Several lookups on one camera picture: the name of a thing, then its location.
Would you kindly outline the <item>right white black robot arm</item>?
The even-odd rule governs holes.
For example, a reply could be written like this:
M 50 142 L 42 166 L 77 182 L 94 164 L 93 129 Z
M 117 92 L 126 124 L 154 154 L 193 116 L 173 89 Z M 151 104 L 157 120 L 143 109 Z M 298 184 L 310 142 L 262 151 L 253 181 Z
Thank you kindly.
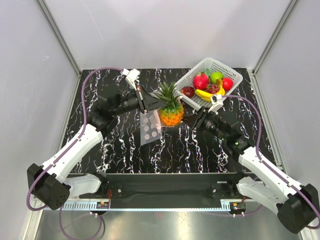
M 243 136 L 240 123 L 231 112 L 215 114 L 201 108 L 197 113 L 185 116 L 183 122 L 194 130 L 217 137 L 230 158 L 261 180 L 256 183 L 243 175 L 227 185 L 230 197 L 236 199 L 243 195 L 255 200 L 275 213 L 280 223 L 293 234 L 309 228 L 313 220 L 320 218 L 317 189 L 311 184 L 302 185 L 273 165 Z

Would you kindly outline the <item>clear pink-dotted zip bag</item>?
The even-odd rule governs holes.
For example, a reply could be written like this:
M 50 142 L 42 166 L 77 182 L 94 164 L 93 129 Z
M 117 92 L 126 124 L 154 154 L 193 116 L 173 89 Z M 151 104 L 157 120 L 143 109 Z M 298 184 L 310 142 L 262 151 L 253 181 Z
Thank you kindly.
M 146 145 L 157 141 L 162 136 L 162 121 L 159 117 L 159 110 L 140 112 L 140 144 Z

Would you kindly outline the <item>orange toy pineapple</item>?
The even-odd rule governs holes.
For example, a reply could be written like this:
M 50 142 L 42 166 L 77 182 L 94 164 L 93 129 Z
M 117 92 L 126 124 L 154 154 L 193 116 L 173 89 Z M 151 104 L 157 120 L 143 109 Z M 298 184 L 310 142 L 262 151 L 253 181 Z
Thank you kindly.
M 160 120 L 167 127 L 175 127 L 183 120 L 185 109 L 181 103 L 181 94 L 177 94 L 176 83 L 168 85 L 165 81 L 159 84 L 159 91 L 155 93 L 156 97 L 165 102 L 160 108 L 158 115 Z

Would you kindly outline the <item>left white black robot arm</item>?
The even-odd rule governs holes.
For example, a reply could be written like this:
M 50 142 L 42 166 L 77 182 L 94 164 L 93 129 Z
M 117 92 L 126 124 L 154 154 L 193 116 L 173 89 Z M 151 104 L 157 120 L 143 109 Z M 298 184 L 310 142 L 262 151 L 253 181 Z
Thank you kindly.
M 88 114 L 84 114 L 83 126 L 78 133 L 53 157 L 42 165 L 33 163 L 27 169 L 28 193 L 26 198 L 30 210 L 30 198 L 35 196 L 51 210 L 59 209 L 69 198 L 93 194 L 103 198 L 108 193 L 107 179 L 100 173 L 86 173 L 69 178 L 75 165 L 117 125 L 117 116 L 140 110 L 142 113 L 165 106 L 157 93 L 148 93 L 138 86 L 126 96 L 112 91 L 105 98 L 98 96 Z

